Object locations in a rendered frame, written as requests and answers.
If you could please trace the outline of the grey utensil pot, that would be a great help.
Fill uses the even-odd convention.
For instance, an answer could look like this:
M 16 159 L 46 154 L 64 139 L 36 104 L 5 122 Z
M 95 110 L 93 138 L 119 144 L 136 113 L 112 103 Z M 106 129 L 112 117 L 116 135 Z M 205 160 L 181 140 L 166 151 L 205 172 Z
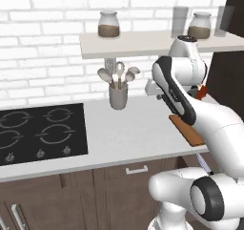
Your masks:
M 123 85 L 121 89 L 118 89 L 118 84 L 115 84 L 115 88 L 109 87 L 109 97 L 113 109 L 123 110 L 128 101 L 128 85 Z

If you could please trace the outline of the dark tall cabinet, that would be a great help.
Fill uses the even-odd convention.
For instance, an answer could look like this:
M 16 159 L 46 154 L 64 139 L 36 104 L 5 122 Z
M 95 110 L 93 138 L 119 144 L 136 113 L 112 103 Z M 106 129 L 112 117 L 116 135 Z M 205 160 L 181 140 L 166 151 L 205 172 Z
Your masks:
M 234 7 L 227 32 L 244 39 L 244 0 L 227 0 Z M 208 94 L 232 108 L 244 121 L 244 51 L 215 52 L 207 78 Z

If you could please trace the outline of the brown cupboard door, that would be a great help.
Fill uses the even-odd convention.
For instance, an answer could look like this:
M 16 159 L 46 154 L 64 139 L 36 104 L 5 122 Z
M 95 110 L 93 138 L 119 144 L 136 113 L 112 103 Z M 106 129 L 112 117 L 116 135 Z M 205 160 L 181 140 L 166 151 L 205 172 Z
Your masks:
M 97 230 L 92 171 L 0 182 L 0 217 L 20 230 L 13 204 L 29 230 Z

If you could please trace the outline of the pale wall shelf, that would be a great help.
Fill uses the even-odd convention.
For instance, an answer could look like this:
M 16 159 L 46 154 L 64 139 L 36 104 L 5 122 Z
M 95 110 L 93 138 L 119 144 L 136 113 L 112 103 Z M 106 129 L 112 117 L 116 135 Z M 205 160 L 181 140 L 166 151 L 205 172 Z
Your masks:
M 126 31 L 118 38 L 101 38 L 96 33 L 79 36 L 83 59 L 165 55 L 173 43 L 169 31 Z M 198 41 L 200 52 L 244 51 L 244 38 L 231 33 L 212 35 Z

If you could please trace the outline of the tall clear glass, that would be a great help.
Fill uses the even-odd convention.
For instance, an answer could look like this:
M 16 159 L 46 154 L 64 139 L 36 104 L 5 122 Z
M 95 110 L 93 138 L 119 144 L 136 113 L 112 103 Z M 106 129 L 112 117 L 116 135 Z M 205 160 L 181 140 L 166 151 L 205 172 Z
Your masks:
M 219 6 L 214 35 L 224 37 L 229 28 L 234 13 L 234 6 Z
M 184 33 L 188 12 L 188 7 L 179 6 L 173 8 L 172 37 L 177 37 Z

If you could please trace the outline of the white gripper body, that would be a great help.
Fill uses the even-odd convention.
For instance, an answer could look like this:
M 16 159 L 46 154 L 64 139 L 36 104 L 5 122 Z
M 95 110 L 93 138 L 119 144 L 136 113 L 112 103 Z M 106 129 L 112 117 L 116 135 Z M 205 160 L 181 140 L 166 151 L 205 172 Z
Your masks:
M 145 92 L 147 95 L 163 95 L 164 92 L 159 88 L 159 86 L 151 79 L 148 79 L 148 82 L 145 87 Z

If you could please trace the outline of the brown wooden cutting board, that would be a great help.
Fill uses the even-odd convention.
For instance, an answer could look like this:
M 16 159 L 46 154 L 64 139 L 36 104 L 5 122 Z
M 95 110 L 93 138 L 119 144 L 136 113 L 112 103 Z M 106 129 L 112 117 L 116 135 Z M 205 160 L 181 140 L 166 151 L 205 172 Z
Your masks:
M 169 119 L 192 147 L 205 144 L 201 135 L 197 133 L 194 128 L 185 123 L 178 115 L 169 115 Z

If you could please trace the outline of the red-handled tool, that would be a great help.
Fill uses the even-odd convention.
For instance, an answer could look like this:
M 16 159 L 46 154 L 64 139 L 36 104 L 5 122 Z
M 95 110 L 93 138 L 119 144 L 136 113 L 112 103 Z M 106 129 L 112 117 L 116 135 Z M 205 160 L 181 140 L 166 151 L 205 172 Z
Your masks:
M 203 97 L 206 96 L 207 92 L 208 92 L 208 88 L 205 85 L 202 85 L 196 94 L 196 98 L 198 100 L 201 100 Z

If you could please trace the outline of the black hob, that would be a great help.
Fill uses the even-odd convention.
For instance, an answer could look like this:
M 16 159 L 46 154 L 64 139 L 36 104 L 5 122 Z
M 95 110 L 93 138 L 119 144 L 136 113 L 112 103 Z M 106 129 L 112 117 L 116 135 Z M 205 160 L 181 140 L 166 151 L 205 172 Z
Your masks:
M 0 111 L 0 166 L 88 153 L 82 103 Z

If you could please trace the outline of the glass jar with brown filling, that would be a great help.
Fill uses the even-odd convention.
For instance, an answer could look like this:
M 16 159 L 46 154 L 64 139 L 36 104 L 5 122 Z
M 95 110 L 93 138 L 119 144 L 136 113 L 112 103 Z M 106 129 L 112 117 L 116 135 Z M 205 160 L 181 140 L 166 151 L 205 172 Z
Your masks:
M 120 35 L 120 26 L 115 10 L 100 11 L 98 35 L 104 38 L 116 38 Z
M 188 36 L 196 39 L 208 39 L 211 34 L 211 14 L 196 11 L 188 28 Z

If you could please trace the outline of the pale slotted spatula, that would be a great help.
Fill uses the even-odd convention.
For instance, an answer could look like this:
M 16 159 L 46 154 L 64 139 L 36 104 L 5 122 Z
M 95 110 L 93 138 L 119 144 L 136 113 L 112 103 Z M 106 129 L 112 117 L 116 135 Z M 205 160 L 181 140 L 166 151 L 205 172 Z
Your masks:
M 121 89 L 121 76 L 123 74 L 123 72 L 125 71 L 125 65 L 123 62 L 118 61 L 116 63 L 116 73 L 118 76 L 118 89 Z

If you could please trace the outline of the grey grater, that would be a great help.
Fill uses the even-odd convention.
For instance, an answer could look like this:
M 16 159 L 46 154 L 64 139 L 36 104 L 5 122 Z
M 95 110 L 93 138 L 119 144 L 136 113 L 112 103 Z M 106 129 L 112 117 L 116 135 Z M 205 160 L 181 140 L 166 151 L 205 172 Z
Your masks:
M 105 69 L 108 71 L 110 75 L 116 73 L 116 59 L 115 58 L 105 58 L 104 59 Z

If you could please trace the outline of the brown drawer front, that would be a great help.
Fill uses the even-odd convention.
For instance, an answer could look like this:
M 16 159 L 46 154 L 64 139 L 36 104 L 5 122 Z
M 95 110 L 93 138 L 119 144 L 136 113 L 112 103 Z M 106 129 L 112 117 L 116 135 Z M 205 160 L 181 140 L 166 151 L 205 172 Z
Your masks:
M 146 173 L 126 175 L 126 168 Z M 149 194 L 149 178 L 176 167 L 176 158 L 162 158 L 93 170 L 98 230 L 147 230 L 159 203 Z

